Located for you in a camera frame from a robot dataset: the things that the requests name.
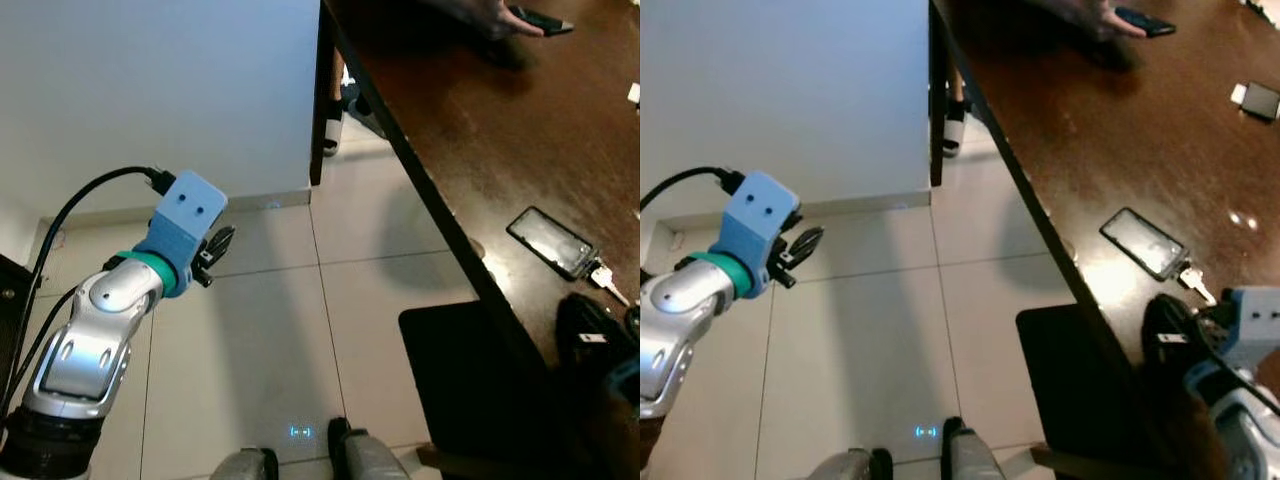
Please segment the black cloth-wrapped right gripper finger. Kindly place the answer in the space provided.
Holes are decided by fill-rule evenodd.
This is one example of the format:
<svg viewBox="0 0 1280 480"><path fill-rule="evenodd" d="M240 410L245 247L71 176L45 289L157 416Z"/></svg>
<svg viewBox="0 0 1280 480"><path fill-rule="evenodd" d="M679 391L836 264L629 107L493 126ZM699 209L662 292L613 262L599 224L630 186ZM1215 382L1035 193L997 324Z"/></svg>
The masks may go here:
<svg viewBox="0 0 1280 480"><path fill-rule="evenodd" d="M557 307L559 366L579 379L602 379L628 360L628 333L595 300L567 294Z"/></svg>
<svg viewBox="0 0 1280 480"><path fill-rule="evenodd" d="M1146 306L1142 351L1146 369L1164 378L1183 378L1204 360L1202 342L1192 329L1194 315L1179 298L1156 294Z"/></svg>

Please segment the person's hand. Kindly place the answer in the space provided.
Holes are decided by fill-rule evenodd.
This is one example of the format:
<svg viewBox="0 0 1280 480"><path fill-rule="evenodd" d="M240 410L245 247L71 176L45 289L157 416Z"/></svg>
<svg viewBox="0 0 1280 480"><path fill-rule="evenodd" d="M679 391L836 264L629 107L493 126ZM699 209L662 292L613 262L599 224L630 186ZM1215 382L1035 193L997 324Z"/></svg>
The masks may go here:
<svg viewBox="0 0 1280 480"><path fill-rule="evenodd" d="M1094 41L1119 37L1147 38L1139 27L1120 18L1106 0L1030 0L1029 4L1080 29Z"/></svg>
<svg viewBox="0 0 1280 480"><path fill-rule="evenodd" d="M424 5L476 29L484 38L512 35L544 37L545 31L518 18L502 0L424 0Z"/></svg>

